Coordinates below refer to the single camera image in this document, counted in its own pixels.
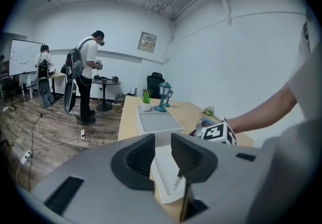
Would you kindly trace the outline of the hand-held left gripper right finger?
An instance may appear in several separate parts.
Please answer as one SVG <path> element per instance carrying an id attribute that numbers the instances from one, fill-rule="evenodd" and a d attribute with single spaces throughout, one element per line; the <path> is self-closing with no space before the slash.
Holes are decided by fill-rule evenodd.
<path id="1" fill-rule="evenodd" d="M 218 158 L 213 152 L 179 134 L 171 134 L 171 149 L 179 167 L 178 175 L 188 183 L 205 182 L 218 166 Z"/>

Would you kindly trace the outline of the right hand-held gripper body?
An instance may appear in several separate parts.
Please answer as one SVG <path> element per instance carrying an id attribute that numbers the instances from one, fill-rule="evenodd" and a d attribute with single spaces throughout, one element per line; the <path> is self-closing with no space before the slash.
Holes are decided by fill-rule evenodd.
<path id="1" fill-rule="evenodd" d="M 212 142 L 237 145 L 236 135 L 225 121 L 218 124 L 209 121 L 199 122 L 189 135 Z"/>

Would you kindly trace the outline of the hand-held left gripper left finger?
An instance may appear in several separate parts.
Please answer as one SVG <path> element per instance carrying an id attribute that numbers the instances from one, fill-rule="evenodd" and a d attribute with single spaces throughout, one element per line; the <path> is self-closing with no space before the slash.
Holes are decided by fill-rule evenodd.
<path id="1" fill-rule="evenodd" d="M 133 190 L 154 190 L 150 168 L 155 157 L 155 135 L 147 134 L 122 140 L 111 159 L 114 176 Z"/>

